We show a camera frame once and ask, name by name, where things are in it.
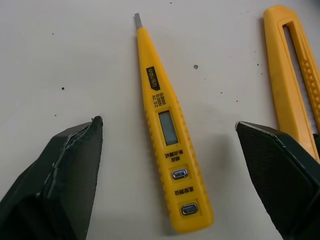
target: voltage tester pen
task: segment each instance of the voltage tester pen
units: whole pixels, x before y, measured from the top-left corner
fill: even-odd
[[[197,231],[214,221],[206,187],[174,89],[139,13],[134,20],[144,110],[171,223],[179,233]]]

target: screwdriver tip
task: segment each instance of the screwdriver tip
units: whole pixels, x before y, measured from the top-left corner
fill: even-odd
[[[135,26],[137,30],[142,28],[142,22],[141,22],[139,13],[136,13],[134,15],[134,21],[135,21]]]

